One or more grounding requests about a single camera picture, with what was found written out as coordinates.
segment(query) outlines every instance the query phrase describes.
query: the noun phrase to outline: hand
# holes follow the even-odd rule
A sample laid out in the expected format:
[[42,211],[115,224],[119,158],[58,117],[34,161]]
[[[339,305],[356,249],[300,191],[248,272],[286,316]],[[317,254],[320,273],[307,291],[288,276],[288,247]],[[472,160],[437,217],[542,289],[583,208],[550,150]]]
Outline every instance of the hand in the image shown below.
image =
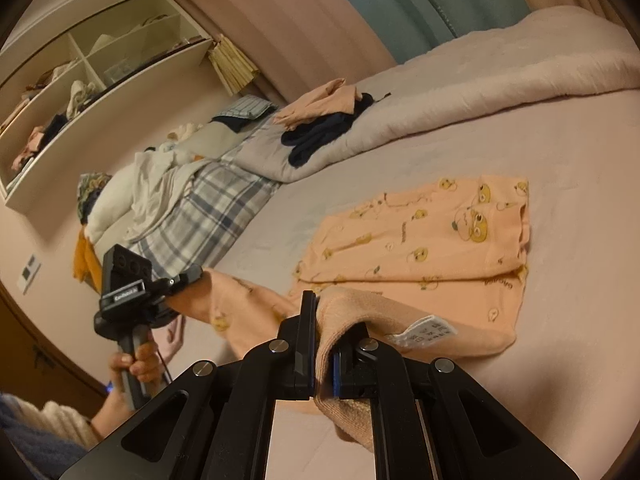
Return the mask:
[[115,353],[109,359],[109,368],[113,390],[91,421],[94,433],[100,440],[107,437],[133,415],[124,394],[123,370],[128,369],[140,382],[148,384],[147,388],[152,395],[158,390],[162,376],[158,345],[152,340],[140,345],[136,350],[135,362],[128,354]]

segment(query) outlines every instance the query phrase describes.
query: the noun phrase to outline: bed sheet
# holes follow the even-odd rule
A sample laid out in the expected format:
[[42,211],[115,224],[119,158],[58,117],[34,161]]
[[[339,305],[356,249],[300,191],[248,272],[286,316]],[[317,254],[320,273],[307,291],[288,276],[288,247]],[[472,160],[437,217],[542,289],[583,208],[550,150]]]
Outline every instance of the bed sheet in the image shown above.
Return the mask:
[[[284,293],[321,219],[443,176],[529,179],[532,240],[517,341],[461,362],[582,480],[640,419],[640,91],[555,100],[408,137],[283,186],[216,266]],[[193,362],[212,351],[187,339]],[[276,414],[268,478],[374,478],[324,417]]]

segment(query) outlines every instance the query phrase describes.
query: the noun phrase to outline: white shelf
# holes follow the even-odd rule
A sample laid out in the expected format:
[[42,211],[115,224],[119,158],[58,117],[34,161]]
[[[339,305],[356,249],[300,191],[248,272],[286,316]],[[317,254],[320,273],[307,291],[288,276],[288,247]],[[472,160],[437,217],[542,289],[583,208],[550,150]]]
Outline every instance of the white shelf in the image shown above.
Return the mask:
[[[166,16],[140,25],[162,14]],[[88,54],[101,34],[117,38]],[[197,36],[202,40],[193,40]],[[188,40],[193,43],[168,52],[178,42]],[[0,135],[0,192],[6,206],[26,213],[46,192],[56,173],[91,140],[95,124],[108,122],[119,109],[161,84],[164,78],[199,64],[211,41],[173,0],[129,0],[80,23],[41,49],[0,88],[0,113],[8,116],[25,86],[33,84],[43,72],[69,59],[78,61],[34,97]],[[149,66],[144,70],[131,75],[146,64]],[[116,81],[109,77],[114,65],[128,67]],[[11,170],[14,158],[34,127],[46,127],[55,114],[66,111],[70,88],[76,80],[93,82],[99,91],[110,90],[60,130],[7,194],[6,186],[15,177]]]

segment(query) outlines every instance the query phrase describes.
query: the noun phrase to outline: plaid blanket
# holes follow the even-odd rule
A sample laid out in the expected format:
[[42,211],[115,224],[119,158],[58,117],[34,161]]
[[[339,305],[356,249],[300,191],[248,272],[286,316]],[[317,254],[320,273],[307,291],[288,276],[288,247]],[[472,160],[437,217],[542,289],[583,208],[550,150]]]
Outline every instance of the plaid blanket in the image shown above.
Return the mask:
[[154,278],[175,276],[192,264],[214,266],[278,189],[279,183],[233,165],[233,155],[197,172],[169,216],[129,247],[151,261]]

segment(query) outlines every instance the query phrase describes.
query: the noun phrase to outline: light switch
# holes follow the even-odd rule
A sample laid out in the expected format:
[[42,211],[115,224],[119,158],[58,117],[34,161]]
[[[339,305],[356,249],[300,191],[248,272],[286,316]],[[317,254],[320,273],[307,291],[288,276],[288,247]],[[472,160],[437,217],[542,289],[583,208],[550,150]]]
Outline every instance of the light switch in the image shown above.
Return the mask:
[[40,269],[40,262],[36,259],[35,254],[32,254],[18,277],[18,289],[20,289],[23,294],[27,292],[27,289],[29,288],[29,285],[31,285],[38,269]]

